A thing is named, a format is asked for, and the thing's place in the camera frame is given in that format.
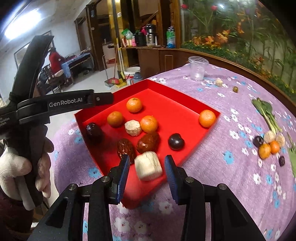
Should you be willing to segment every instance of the banana slice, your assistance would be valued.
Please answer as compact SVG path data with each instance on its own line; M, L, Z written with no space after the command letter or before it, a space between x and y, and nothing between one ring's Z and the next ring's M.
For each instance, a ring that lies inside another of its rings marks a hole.
M132 137L138 136L141 132L141 125L140 122L136 120L130 120L124 124L127 134L131 135Z
M142 181L151 181L163 173L155 152L147 151L135 158L137 176Z

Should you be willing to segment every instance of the red flower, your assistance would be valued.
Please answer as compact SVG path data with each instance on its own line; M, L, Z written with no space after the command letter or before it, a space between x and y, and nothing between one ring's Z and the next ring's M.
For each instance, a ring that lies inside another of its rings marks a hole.
M182 4L182 5L181 5L181 8L183 8L183 9L188 9L188 5L186 5L186 4Z
M211 9L213 10L213 11L216 11L217 10L217 6L215 6L215 5L213 5L212 7L211 7Z

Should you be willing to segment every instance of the black handle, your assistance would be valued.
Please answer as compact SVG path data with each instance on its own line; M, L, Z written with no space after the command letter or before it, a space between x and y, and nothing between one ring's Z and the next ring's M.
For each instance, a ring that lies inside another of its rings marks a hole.
M6 139L8 152L27 158L32 164L32 170L29 174L15 178L26 210L32 210L43 202L42 192L36 189L35 180L38 174L37 164L43 153L46 133L47 126L45 125L23 125L14 129L9 138Z

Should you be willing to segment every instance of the white bucket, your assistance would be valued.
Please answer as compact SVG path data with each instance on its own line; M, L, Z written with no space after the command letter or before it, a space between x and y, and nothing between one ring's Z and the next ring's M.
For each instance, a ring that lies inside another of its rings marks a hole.
M127 83L130 82L130 80L133 78L133 76L135 75L136 72L140 71L140 67L129 67L127 69L125 69L124 71L124 75L126 77L126 81Z

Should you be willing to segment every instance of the red shirt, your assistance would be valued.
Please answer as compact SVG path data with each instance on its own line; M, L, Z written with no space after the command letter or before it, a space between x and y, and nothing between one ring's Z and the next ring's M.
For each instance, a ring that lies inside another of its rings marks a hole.
M48 58L51 64L52 72L54 74L59 72L62 69L62 63L63 63L64 57L59 55L57 52L53 52L53 53L50 53Z

